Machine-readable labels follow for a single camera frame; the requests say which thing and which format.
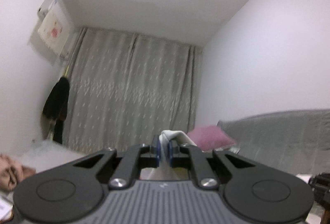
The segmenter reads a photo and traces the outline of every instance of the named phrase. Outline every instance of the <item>screw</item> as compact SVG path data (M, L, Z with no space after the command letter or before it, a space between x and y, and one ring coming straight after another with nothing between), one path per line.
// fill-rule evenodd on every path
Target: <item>screw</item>
M214 178L204 178L201 180L203 187L214 187L217 185L217 181Z
M111 186L116 188L123 188L127 185L127 182L122 178L114 178L113 180L110 181L110 184Z

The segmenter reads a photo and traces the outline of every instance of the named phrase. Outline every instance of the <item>hanging clothes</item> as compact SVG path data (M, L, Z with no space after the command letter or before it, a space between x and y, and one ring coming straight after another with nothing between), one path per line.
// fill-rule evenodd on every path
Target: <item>hanging clothes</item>
M42 110L42 114L47 119L56 121L53 140L60 144L62 144L63 122L67 117L69 91L68 79L61 77L53 87Z

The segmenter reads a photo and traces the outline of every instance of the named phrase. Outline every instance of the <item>pink pillow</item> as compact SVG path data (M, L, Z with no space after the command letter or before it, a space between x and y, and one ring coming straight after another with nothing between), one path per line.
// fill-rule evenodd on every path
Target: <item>pink pillow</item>
M202 151L236 145L236 141L216 125L197 127L187 135Z

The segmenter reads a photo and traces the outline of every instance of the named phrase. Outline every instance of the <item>gray bedsheet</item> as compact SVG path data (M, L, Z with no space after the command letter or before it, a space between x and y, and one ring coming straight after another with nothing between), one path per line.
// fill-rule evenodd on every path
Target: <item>gray bedsheet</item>
M330 171L330 110L298 110L219 121L240 155L291 174Z

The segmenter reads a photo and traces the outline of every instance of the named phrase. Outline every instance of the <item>gray curtain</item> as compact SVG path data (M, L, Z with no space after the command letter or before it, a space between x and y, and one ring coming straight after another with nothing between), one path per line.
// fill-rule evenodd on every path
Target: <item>gray curtain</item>
M194 128L202 50L165 39L83 29L71 57L63 143L91 153Z

